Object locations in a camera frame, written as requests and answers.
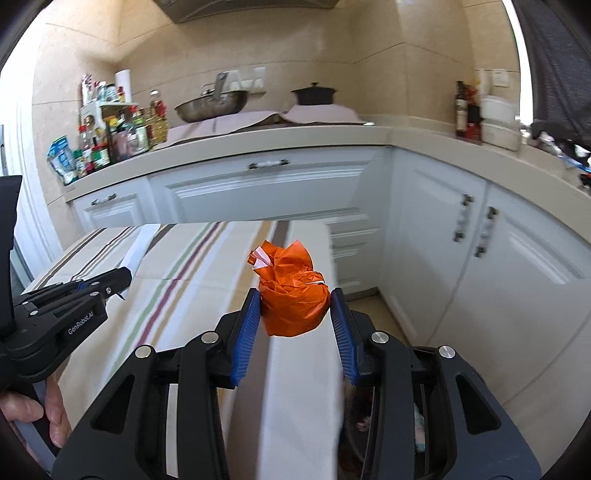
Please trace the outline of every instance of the cabinet door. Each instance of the cabinet door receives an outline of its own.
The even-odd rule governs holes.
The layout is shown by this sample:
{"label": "cabinet door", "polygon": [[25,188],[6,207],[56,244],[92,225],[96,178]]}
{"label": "cabinet door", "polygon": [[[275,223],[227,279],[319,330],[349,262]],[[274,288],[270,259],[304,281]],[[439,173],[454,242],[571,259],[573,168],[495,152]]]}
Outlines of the cabinet door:
{"label": "cabinet door", "polygon": [[452,298],[485,191],[464,170],[396,152],[380,291],[411,343],[427,341]]}
{"label": "cabinet door", "polygon": [[72,202],[85,232],[111,226],[160,223],[146,178],[130,180]]}
{"label": "cabinet door", "polygon": [[[345,293],[377,286],[389,150],[302,148],[209,160],[150,177],[165,222],[320,220]],[[249,168],[251,164],[258,168]]]}
{"label": "cabinet door", "polygon": [[432,345],[451,345],[507,402],[570,343],[591,310],[591,249],[526,200],[492,186],[485,219]]}

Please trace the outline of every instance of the range hood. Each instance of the range hood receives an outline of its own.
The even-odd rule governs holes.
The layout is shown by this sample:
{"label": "range hood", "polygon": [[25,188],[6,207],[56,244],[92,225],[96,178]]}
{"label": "range hood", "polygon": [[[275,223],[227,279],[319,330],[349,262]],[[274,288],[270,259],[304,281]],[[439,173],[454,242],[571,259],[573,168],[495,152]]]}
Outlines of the range hood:
{"label": "range hood", "polygon": [[194,18],[270,7],[333,8],[339,0],[154,0],[173,22],[182,23]]}

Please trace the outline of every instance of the plastic bag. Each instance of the plastic bag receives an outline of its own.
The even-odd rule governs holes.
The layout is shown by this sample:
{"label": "plastic bag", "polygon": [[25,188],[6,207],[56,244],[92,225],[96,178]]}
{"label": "plastic bag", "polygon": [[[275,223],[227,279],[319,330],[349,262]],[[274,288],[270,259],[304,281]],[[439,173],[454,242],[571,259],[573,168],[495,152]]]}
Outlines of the plastic bag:
{"label": "plastic bag", "polygon": [[324,277],[313,270],[300,241],[287,248],[265,241],[248,262],[260,276],[261,316],[267,335],[293,337],[314,330],[330,306]]}

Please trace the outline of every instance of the light switch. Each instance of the light switch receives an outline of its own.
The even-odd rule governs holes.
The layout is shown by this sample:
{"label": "light switch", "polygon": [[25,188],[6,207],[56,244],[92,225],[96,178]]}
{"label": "light switch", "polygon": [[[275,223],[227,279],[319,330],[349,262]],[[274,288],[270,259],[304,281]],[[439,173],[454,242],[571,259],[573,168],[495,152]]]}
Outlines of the light switch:
{"label": "light switch", "polygon": [[509,72],[505,69],[494,69],[492,71],[492,84],[495,87],[510,87]]}

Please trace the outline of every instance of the cabinet handle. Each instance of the cabinet handle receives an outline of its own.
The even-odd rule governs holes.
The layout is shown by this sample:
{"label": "cabinet handle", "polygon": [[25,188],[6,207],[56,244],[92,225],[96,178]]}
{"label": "cabinet handle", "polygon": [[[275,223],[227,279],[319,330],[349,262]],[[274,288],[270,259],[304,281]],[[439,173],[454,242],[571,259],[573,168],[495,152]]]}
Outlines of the cabinet handle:
{"label": "cabinet handle", "polygon": [[111,200],[115,200],[117,198],[117,194],[114,193],[113,195],[109,195],[107,198],[99,200],[99,199],[95,199],[92,201],[91,205],[100,205],[101,203],[107,203],[110,202]]}
{"label": "cabinet handle", "polygon": [[468,220],[470,219],[472,203],[474,203],[474,197],[465,193],[462,197],[462,201],[460,202],[462,209],[460,211],[460,216],[457,219],[456,231],[453,232],[453,241],[456,243],[461,243],[466,237],[465,229]]}
{"label": "cabinet handle", "polygon": [[286,158],[283,158],[282,160],[276,160],[276,161],[262,161],[259,163],[251,163],[248,166],[248,170],[254,170],[256,168],[267,168],[267,167],[285,167],[286,165],[289,165],[290,161],[287,160]]}
{"label": "cabinet handle", "polygon": [[480,232],[480,241],[474,252],[476,258],[482,258],[488,251],[488,245],[491,242],[492,231],[495,226],[495,219],[499,215],[499,209],[488,207],[486,211],[486,221],[482,225]]}

